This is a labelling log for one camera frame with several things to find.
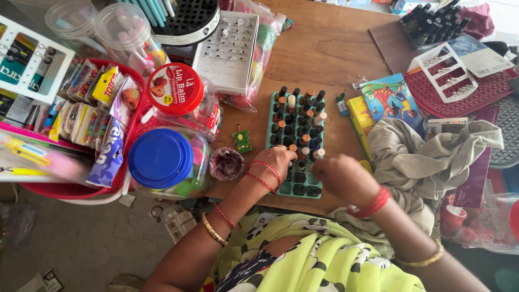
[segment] gray cloth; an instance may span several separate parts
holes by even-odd
[[[383,118],[367,141],[377,166],[375,179],[391,191],[393,199],[429,235],[434,210],[424,199],[437,203],[446,191],[464,183],[469,166],[486,147],[503,149],[501,129],[486,121],[469,122],[459,134],[439,134],[425,143],[402,120]],[[357,219],[344,207],[328,217],[344,223],[356,236],[375,244],[381,254],[391,258],[390,246],[384,246],[389,242],[375,222]]]

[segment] strawberry image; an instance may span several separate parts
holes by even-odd
[[[152,93],[156,97],[163,97],[164,96],[164,86],[157,85],[155,87],[152,87],[151,89]]]
[[[155,80],[153,80],[153,84],[155,84],[155,86],[166,86],[168,81],[164,78],[164,75],[162,75],[155,78]]]

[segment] red lid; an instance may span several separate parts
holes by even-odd
[[[510,208],[510,229],[517,241],[519,241],[519,200]]]
[[[193,68],[181,63],[161,66],[148,79],[150,102],[166,114],[185,115],[200,104],[203,84]]]

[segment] wooden table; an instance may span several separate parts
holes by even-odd
[[[366,159],[349,118],[339,114],[335,97],[342,92],[346,99],[357,97],[351,84],[360,79],[359,75],[368,80],[391,75],[368,29],[395,21],[398,16],[306,0],[260,2],[272,12],[286,15],[294,21],[294,27],[276,40],[254,105],[258,113],[224,105],[222,128],[211,145],[215,149],[234,146],[231,135],[239,123],[242,130],[250,132],[253,151],[243,157],[247,163],[252,161],[265,147],[267,119],[271,118],[270,95],[281,86],[286,86],[288,92],[295,87],[301,92],[313,88],[316,93],[326,91],[325,112],[332,118],[324,125],[326,155],[345,153]],[[223,198],[236,183],[215,181],[207,196]],[[343,206],[326,190],[319,200],[267,195],[259,204],[323,215]]]

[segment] red bangle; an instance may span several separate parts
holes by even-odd
[[[276,190],[278,190],[279,187],[281,186],[281,179],[279,178],[279,174],[278,174],[278,172],[277,172],[277,171],[276,171],[276,170],[275,170],[275,169],[274,169],[270,164],[268,164],[268,163],[266,163],[266,162],[263,162],[263,161],[259,161],[259,160],[254,160],[253,162],[251,162],[251,163],[249,164],[249,169],[251,168],[251,165],[252,165],[253,163],[261,163],[261,164],[267,166],[268,168],[270,168],[270,170],[272,170],[272,171],[274,172],[274,174],[276,175],[276,178],[278,179],[278,187],[276,188]]]
[[[253,174],[250,173],[250,172],[246,173],[246,175],[251,176],[251,177],[257,179],[257,180],[258,180],[259,182],[261,182],[264,186],[266,186],[266,187],[270,190],[270,192],[271,192],[272,194],[277,195],[276,191],[275,191],[273,188],[271,188],[271,187],[270,187],[266,182],[264,182],[261,178],[259,178],[259,177],[255,176],[255,175],[253,175]]]
[[[225,216],[225,214],[222,212],[222,210],[220,210],[220,208],[218,207],[218,204],[215,202],[214,203],[214,208],[220,213],[220,215],[222,215],[222,217],[225,219],[225,221],[227,221],[227,223],[229,223],[229,225],[231,225],[232,227],[238,229],[238,230],[241,230],[241,224],[238,222],[238,226],[239,227],[236,227],[236,225],[234,225],[230,220],[229,218],[227,218],[227,216]]]
[[[350,205],[348,207],[348,214],[359,219],[369,217],[379,211],[386,204],[389,197],[391,197],[391,192],[383,186],[380,186],[380,191],[378,191],[377,196],[368,206],[362,208],[360,211],[355,211],[353,206]]]

